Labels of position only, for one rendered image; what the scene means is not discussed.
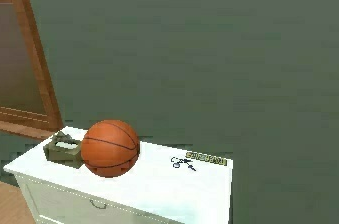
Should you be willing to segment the orange basketball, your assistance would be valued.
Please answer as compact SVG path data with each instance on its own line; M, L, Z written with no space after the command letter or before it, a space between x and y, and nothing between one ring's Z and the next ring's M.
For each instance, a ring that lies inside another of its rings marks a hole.
M135 130L121 120L104 120L90 127L81 141L81 157L95 175L113 178L127 173L140 155Z

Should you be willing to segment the brown framed wall picture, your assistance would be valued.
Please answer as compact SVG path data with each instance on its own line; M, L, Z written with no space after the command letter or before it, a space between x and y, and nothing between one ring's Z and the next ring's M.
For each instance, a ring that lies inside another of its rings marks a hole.
M62 128L30 0L0 0L0 131L44 140Z

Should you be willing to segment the white chest of drawers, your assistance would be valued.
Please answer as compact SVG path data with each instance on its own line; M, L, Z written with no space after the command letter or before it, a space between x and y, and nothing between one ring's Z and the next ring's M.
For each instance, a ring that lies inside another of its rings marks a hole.
M126 174L103 178L86 166L46 159L46 139L9 164L36 224L228 224L233 161L185 158L148 142Z

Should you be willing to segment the yellow patterned flat strip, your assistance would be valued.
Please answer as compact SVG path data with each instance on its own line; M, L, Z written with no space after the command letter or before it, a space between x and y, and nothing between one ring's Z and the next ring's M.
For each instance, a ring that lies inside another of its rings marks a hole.
M208 162L208 163L217 164L217 165L222 165L222 166L228 165L227 159L225 158L202 154L202 153L196 153L196 152L186 152L185 158Z

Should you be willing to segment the olive green tissue box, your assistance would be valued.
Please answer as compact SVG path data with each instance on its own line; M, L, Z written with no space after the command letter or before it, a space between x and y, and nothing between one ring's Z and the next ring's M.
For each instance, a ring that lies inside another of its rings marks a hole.
M51 141L44 147L46 159L61 165L80 168L83 165L81 158L81 141L73 139L69 134L57 132Z

